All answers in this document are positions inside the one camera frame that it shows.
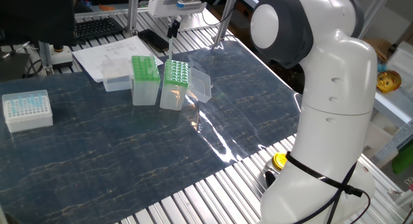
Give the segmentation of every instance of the paper sheet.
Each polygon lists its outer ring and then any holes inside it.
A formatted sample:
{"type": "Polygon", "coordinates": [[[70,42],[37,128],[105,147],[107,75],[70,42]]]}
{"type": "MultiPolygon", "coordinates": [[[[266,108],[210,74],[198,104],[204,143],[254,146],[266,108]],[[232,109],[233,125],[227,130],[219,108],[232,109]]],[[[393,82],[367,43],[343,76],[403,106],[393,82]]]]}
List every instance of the paper sheet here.
{"type": "MultiPolygon", "coordinates": [[[[130,37],[125,40],[109,43],[103,46],[96,46],[84,50],[73,52],[73,55],[89,73],[94,81],[100,83],[103,81],[102,62],[113,59],[128,59],[131,61],[132,56],[149,56],[151,52],[146,48],[142,41],[137,37],[130,37]]],[[[159,66],[162,61],[156,58],[156,64],[159,66]]]]}

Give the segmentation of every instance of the pipette tip box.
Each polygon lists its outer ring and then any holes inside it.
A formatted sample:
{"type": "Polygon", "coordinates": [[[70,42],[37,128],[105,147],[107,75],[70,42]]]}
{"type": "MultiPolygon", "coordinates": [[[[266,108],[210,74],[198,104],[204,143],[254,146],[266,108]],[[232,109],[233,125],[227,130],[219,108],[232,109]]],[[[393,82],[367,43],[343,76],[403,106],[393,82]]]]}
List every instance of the pipette tip box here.
{"type": "Polygon", "coordinates": [[[155,105],[161,78],[153,56],[132,56],[132,103],[155,105]]]}
{"type": "Polygon", "coordinates": [[[181,110],[190,80],[188,63],[167,60],[161,94],[161,108],[181,110]]]}
{"type": "Polygon", "coordinates": [[[53,125],[46,90],[3,95],[3,114],[10,133],[53,125]]]}

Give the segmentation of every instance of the white pipette tip rack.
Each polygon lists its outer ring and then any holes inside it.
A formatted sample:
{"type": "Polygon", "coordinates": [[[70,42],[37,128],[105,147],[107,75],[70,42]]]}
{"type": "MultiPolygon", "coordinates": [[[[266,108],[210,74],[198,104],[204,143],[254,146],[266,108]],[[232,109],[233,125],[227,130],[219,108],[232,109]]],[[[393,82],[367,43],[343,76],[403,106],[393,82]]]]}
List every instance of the white pipette tip rack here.
{"type": "Polygon", "coordinates": [[[10,133],[53,125],[46,90],[3,95],[3,114],[10,133]]]}

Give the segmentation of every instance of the clear plastic lid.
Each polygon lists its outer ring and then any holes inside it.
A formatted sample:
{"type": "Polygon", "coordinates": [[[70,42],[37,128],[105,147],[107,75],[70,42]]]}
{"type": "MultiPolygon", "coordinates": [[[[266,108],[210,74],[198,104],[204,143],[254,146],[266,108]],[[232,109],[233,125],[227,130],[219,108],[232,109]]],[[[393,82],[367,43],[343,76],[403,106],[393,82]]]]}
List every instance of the clear plastic lid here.
{"type": "Polygon", "coordinates": [[[197,99],[200,102],[208,102],[211,99],[211,78],[207,74],[191,68],[191,78],[188,85],[188,96],[197,99]]]}
{"type": "Polygon", "coordinates": [[[102,62],[103,84],[107,92],[131,89],[130,63],[128,59],[102,62]]]}

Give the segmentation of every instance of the dark blue marble surface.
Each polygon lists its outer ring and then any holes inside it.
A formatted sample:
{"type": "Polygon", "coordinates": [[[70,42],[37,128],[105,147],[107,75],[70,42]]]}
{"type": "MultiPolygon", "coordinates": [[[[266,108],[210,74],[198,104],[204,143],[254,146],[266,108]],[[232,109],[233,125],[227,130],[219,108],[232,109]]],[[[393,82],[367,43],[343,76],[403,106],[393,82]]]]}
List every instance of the dark blue marble surface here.
{"type": "MultiPolygon", "coordinates": [[[[47,89],[54,125],[10,134],[0,117],[0,203],[23,223],[113,224],[296,133],[295,92],[237,43],[174,55],[207,73],[207,104],[134,107],[85,73],[0,84],[47,89]]],[[[163,77],[163,66],[159,67],[163,77]]]]}

